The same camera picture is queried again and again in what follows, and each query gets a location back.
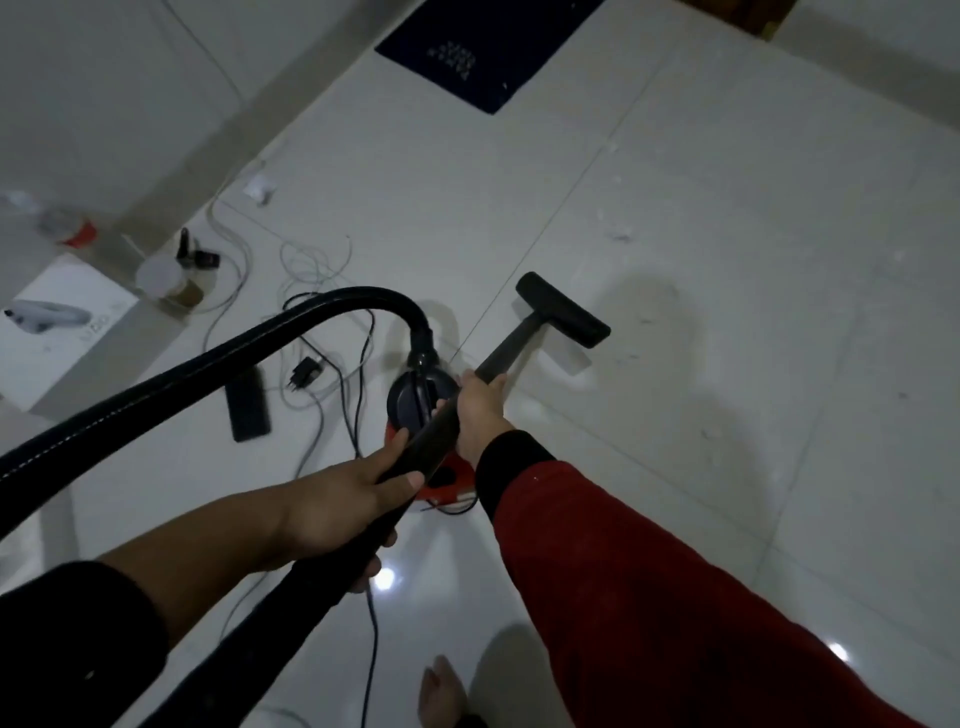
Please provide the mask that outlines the person's left forearm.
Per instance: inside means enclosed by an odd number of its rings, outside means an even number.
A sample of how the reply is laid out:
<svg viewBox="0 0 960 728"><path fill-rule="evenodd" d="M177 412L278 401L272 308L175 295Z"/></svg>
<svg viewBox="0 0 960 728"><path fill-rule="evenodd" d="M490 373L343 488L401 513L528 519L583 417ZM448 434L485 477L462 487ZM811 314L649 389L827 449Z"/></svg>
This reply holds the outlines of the person's left forearm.
<svg viewBox="0 0 960 728"><path fill-rule="evenodd" d="M0 595L0 728L112 728L170 652L282 553L284 488L229 495Z"/></svg>

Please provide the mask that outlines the red and black vacuum cleaner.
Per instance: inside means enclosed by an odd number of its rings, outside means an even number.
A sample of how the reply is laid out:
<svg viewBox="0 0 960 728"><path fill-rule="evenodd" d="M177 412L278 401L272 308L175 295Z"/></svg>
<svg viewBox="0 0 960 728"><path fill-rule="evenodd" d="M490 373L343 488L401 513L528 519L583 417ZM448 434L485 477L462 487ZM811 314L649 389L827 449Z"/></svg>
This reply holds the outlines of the red and black vacuum cleaner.
<svg viewBox="0 0 960 728"><path fill-rule="evenodd" d="M402 370L386 398L384 443L392 441L401 429L409 431L413 439L432 419L438 401L448 399L458 390L457 379L442 362ZM464 515L477 502L474 470L455 449L445 455L414 500L421 511L438 511L446 516Z"/></svg>

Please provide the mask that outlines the person's left hand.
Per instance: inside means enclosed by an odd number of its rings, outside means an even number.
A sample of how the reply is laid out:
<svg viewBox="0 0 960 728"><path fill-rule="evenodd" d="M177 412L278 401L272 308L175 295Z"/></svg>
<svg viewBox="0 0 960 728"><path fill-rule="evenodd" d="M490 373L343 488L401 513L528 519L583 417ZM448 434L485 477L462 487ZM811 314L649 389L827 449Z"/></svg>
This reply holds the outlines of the person's left hand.
<svg viewBox="0 0 960 728"><path fill-rule="evenodd" d="M368 474L386 475L402 455L409 431L371 455L327 467L273 486L269 504L270 539L265 565L278 568L294 561L335 552L361 535L378 518L409 501L364 501Z"/></svg>

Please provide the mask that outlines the dark blue floor mat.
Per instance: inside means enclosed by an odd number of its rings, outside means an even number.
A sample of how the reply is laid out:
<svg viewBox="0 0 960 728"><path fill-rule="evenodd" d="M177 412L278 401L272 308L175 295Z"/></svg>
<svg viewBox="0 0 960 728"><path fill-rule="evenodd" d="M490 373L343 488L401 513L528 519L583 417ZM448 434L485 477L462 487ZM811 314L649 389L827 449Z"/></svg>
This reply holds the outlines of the dark blue floor mat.
<svg viewBox="0 0 960 728"><path fill-rule="evenodd" d="M604 0L422 0L376 52L496 115Z"/></svg>

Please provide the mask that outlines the black vacuum wand with nozzle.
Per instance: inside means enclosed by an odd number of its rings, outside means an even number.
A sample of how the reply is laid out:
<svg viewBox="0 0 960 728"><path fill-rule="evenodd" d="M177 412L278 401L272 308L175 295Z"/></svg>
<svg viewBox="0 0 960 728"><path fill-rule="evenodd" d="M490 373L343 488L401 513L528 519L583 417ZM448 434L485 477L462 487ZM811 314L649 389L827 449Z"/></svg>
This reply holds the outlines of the black vacuum wand with nozzle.
<svg viewBox="0 0 960 728"><path fill-rule="evenodd" d="M564 295L537 273L524 273L516 292L531 312L477 367L485 381L507 373L524 349L549 325L581 347L592 349L611 333L610 327ZM321 323L341 312L384 310L402 317L410 329L407 365L439 362L433 335L423 312L408 298L372 287L341 293L297 306L269 324L266 333L291 340L304 327L299 317ZM457 394L439 399L433 417L410 439L390 478L419 471L428 479L454 449L459 434ZM295 562L286 576L228 634L216 649L173 690L139 728L240 728L270 691L322 619L361 576L383 538L412 504L378 519L358 537L330 554Z"/></svg>

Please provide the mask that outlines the person's foot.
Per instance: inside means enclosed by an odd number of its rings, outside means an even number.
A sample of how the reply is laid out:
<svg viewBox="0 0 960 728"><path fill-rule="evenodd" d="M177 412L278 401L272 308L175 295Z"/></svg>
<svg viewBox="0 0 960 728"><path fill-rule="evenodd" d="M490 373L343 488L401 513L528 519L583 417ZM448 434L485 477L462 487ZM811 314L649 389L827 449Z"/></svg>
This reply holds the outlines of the person's foot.
<svg viewBox="0 0 960 728"><path fill-rule="evenodd" d="M421 676L417 717L421 728L456 728L467 715L464 686L449 659L438 655Z"/></svg>

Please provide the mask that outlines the person's right hand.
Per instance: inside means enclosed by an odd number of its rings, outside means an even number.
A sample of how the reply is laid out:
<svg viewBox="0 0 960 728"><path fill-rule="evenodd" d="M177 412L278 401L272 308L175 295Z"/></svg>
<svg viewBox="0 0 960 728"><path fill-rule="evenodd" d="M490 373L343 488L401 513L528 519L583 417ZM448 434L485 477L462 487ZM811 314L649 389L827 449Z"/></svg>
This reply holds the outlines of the person's right hand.
<svg viewBox="0 0 960 728"><path fill-rule="evenodd" d="M457 454L474 470L487 447L515 427L504 416L505 399L462 399L457 394L456 409L460 432Z"/></svg>

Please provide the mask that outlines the plastic cup with lid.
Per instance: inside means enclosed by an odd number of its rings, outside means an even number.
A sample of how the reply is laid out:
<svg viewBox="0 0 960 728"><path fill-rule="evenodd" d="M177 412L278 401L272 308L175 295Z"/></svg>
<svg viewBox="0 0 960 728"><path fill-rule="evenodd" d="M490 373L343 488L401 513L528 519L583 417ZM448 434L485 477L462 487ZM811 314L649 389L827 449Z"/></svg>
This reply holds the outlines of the plastic cup with lid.
<svg viewBox="0 0 960 728"><path fill-rule="evenodd" d="M196 309L205 297L182 265L165 252L146 257L138 266L134 281L148 297L186 310Z"/></svg>

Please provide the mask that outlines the brown wooden furniture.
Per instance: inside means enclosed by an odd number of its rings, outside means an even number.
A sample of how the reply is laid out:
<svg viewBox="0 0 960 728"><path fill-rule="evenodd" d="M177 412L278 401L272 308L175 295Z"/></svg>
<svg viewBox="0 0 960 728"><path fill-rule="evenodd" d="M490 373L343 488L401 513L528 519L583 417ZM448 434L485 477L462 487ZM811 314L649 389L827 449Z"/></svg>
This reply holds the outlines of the brown wooden furniture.
<svg viewBox="0 0 960 728"><path fill-rule="evenodd" d="M798 0L678 0L729 26L769 41Z"/></svg>

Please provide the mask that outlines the black power strip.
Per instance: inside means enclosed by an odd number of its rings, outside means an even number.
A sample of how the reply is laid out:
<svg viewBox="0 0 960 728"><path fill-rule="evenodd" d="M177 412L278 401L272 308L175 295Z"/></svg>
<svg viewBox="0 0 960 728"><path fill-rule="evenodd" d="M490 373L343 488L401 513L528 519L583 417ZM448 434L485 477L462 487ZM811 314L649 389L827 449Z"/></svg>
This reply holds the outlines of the black power strip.
<svg viewBox="0 0 960 728"><path fill-rule="evenodd" d="M223 388L231 436L242 444L272 432L268 400L259 366L253 366Z"/></svg>

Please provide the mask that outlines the white printed product box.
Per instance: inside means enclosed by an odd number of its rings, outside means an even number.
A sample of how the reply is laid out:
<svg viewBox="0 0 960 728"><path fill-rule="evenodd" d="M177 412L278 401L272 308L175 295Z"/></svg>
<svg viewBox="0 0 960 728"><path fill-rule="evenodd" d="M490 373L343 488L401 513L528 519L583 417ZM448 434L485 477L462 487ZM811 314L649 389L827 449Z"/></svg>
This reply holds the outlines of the white printed product box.
<svg viewBox="0 0 960 728"><path fill-rule="evenodd" d="M36 407L141 302L71 253L0 296L0 398Z"/></svg>

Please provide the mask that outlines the person's right forearm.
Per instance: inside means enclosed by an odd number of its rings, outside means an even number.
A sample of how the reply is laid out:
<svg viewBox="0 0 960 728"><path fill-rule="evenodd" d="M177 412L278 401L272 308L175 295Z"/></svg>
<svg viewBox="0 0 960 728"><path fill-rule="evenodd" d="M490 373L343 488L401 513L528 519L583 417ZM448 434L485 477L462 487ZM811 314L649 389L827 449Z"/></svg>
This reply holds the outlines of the person's right forearm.
<svg viewBox="0 0 960 728"><path fill-rule="evenodd" d="M529 433L467 460L575 728L927 728Z"/></svg>

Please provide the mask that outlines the clear bottle with red cap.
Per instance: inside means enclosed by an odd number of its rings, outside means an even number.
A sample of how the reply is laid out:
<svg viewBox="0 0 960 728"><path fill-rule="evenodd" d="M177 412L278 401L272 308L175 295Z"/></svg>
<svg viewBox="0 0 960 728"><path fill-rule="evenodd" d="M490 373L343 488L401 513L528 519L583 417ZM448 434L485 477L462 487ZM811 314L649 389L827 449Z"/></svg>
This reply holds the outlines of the clear bottle with red cap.
<svg viewBox="0 0 960 728"><path fill-rule="evenodd" d="M43 208L36 213L34 226L45 239L72 250L88 248L98 237L98 228L87 215L62 207Z"/></svg>

